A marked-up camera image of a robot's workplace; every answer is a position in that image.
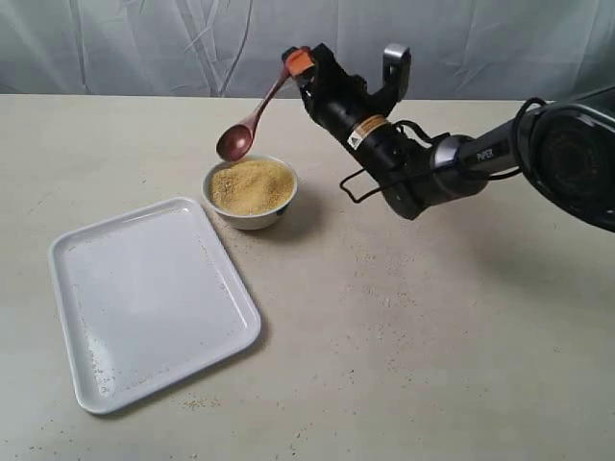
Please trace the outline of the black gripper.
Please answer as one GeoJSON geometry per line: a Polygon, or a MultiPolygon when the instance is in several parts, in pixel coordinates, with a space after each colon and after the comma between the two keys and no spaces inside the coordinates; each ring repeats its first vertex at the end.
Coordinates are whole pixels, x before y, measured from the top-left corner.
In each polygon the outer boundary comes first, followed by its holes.
{"type": "Polygon", "coordinates": [[[283,68],[297,78],[309,117],[333,136],[370,175],[378,178],[405,161],[407,142],[387,120],[396,104],[382,102],[367,91],[359,75],[348,74],[332,50],[291,47],[283,53],[283,68]]]}

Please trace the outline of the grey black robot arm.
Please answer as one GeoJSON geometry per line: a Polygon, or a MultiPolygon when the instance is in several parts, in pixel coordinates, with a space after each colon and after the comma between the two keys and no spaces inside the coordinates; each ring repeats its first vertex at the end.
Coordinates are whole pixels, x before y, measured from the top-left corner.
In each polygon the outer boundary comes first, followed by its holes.
{"type": "Polygon", "coordinates": [[[369,92],[325,45],[292,47],[283,66],[309,117],[333,136],[376,183],[401,217],[480,193],[488,184],[525,178],[548,201],[591,226],[614,228],[614,90],[567,101],[528,99],[515,116],[479,136],[428,135],[389,114],[409,83],[410,51],[387,46],[382,86],[369,92]]]}

